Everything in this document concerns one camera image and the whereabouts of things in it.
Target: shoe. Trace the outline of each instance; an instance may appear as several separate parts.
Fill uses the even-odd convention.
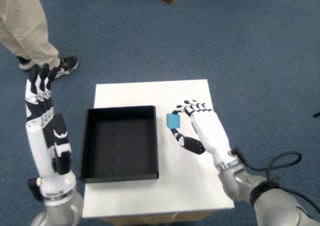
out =
[[[77,57],[60,58],[60,65],[55,68],[57,73],[54,79],[63,75],[69,75],[77,69],[78,65],[79,59]]]
[[[31,59],[27,60],[23,57],[17,57],[19,60],[19,68],[23,71],[30,70],[32,67],[35,66],[35,64],[32,62]]]

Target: khaki pants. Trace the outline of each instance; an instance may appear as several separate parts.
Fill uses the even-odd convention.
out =
[[[0,0],[0,42],[14,55],[50,68],[60,64],[48,41],[48,26],[39,0]]]

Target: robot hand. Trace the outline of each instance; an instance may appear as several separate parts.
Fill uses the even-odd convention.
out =
[[[57,71],[34,67],[26,83],[26,130],[39,177],[28,180],[34,197],[43,201],[45,212],[32,226],[78,225],[83,198],[76,190],[77,180],[70,169],[71,146],[63,116],[55,114],[51,82]]]
[[[51,82],[57,71],[34,67],[26,83],[25,105],[29,144],[41,177],[69,173],[71,146],[61,114],[54,113]]]
[[[178,133],[176,129],[172,129],[172,133],[181,146],[187,146],[185,139],[187,139],[188,142],[193,139],[194,141],[189,143],[189,145],[192,145],[192,149],[198,148],[198,150],[186,148],[197,154],[201,154],[203,149],[205,149],[213,156],[214,165],[218,168],[224,167],[230,163],[232,164],[237,160],[234,156],[229,155],[231,148],[228,137],[213,109],[209,109],[205,103],[198,103],[197,101],[192,100],[185,101],[184,105],[178,105],[177,109],[172,113],[177,114],[180,112],[185,112],[186,115],[191,118],[191,123],[201,142],[200,144],[197,144],[197,140],[184,137],[182,134]]]
[[[180,146],[197,154],[206,150],[213,156],[213,162],[218,169],[218,177],[226,195],[234,201],[250,203],[256,211],[259,226],[320,226],[320,223],[307,214],[299,202],[289,193],[303,197],[320,212],[318,206],[305,195],[280,187],[278,183],[270,181],[270,170],[285,168],[300,162],[299,153],[280,154],[271,161],[268,168],[249,166],[241,155],[241,151],[238,150],[238,154],[234,154],[235,150],[233,150],[231,153],[227,135],[213,109],[208,109],[206,104],[198,103],[195,100],[184,103],[183,106],[177,106],[177,109],[172,113],[185,112],[191,118],[191,123],[200,142],[183,136],[176,129],[171,129],[173,135]],[[298,155],[296,161],[273,166],[278,159],[292,154]],[[233,155],[237,155],[252,170],[266,171],[267,178],[248,174],[237,156]]]

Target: black tray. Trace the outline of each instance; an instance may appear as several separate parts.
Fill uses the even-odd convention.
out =
[[[157,179],[154,106],[89,109],[80,176],[87,183]]]

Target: white table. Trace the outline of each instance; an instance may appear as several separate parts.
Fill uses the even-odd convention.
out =
[[[212,105],[207,80],[100,84],[95,108],[156,106],[159,179],[87,183],[83,217],[108,218],[233,208],[225,195],[211,155],[181,148],[167,128],[166,116],[184,100]],[[181,117],[181,131],[197,138],[190,119]]]

